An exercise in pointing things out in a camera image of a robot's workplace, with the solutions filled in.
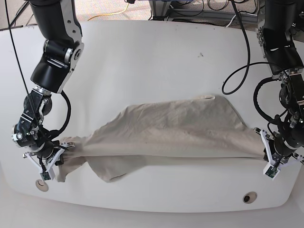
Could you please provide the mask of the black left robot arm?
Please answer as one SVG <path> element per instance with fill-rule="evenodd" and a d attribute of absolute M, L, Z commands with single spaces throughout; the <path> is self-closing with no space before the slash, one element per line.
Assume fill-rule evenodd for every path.
<path fill-rule="evenodd" d="M 272 179 L 284 166 L 304 161 L 303 156 L 296 153 L 304 145 L 304 64 L 296 50 L 292 34 L 292 26 L 303 4 L 302 0 L 259 1 L 256 33 L 272 76 L 258 83 L 253 99 L 258 113 L 268 124 L 275 125 L 278 131 L 255 131 L 260 134 L 265 146 L 264 159 L 267 165 L 263 173 Z M 285 109 L 284 119 L 280 114 L 270 117 L 258 105 L 259 89 L 274 81 L 281 83 L 278 97 Z"/>

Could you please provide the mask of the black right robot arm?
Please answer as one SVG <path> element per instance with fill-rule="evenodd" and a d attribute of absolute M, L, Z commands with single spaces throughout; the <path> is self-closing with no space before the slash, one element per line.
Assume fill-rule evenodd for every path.
<path fill-rule="evenodd" d="M 29 149 L 23 156 L 38 168 L 42 180 L 48 181 L 55 177 L 53 166 L 64 163 L 63 152 L 74 146 L 55 138 L 70 120 L 71 103 L 63 88 L 84 50 L 83 34 L 73 0 L 31 0 L 29 4 L 46 40 L 42 57 L 30 78 L 35 87 L 27 92 L 23 113 L 12 130 L 12 140 L 17 146 Z M 43 121 L 51 111 L 52 94 L 62 95 L 67 115 L 60 129 L 49 131 L 43 127 Z"/>

